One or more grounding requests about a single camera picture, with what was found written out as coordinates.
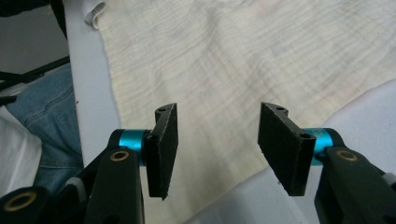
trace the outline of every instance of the towel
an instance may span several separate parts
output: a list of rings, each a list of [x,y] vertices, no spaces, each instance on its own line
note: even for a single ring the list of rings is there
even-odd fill
[[[167,199],[148,196],[141,171],[147,223],[182,223],[267,166],[261,102],[317,127],[396,78],[395,12],[391,0],[106,1],[98,27],[122,128],[154,127],[153,111],[177,103]]]

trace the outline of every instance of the screw hole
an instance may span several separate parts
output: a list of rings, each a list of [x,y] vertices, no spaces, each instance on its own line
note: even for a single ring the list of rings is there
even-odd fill
[[[311,138],[311,135],[309,133],[300,133],[300,136],[302,138]]]
[[[120,223],[121,219],[119,215],[110,215],[103,219],[102,224],[117,224]]]
[[[148,136],[147,136],[147,139],[148,139],[149,141],[155,141],[155,140],[158,139],[158,135],[148,135]]]
[[[128,156],[129,156],[128,152],[126,152],[126,151],[118,151],[118,152],[115,152],[115,153],[111,154],[110,159],[113,160],[113,161],[123,161],[126,158],[128,158]]]
[[[342,158],[343,160],[346,160],[346,161],[357,161],[358,160],[358,157],[355,154],[348,152],[348,151],[338,150],[336,154],[337,154],[337,156],[339,156],[340,158]]]
[[[37,194],[34,191],[27,191],[19,194],[6,203],[6,205],[4,206],[4,210],[8,212],[18,211],[31,204],[36,197]]]

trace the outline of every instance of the cyan cylindrical connector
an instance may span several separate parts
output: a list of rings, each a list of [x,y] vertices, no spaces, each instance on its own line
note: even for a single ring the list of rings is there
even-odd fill
[[[139,160],[139,166],[144,166],[145,161],[143,158],[143,136],[147,130],[144,129],[133,129],[124,130],[120,137],[119,146],[128,147],[137,154],[137,159]]]
[[[324,152],[325,147],[333,147],[334,143],[330,134],[322,128],[303,129],[306,133],[310,133],[317,138],[314,148],[314,158],[311,165],[321,165],[321,161],[317,160],[317,156]]]

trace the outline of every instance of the cream fabric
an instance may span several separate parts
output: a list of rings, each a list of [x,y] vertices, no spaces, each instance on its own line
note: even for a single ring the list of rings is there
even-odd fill
[[[396,77],[396,2],[110,0],[98,25],[123,128],[151,128],[177,103],[179,146],[147,223],[181,223],[266,167],[260,102],[319,126]]]

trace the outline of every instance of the denim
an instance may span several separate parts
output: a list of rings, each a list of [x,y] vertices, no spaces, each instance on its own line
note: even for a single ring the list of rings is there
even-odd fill
[[[83,169],[70,64],[54,70],[18,95],[7,109],[42,142],[35,186],[58,193]]]

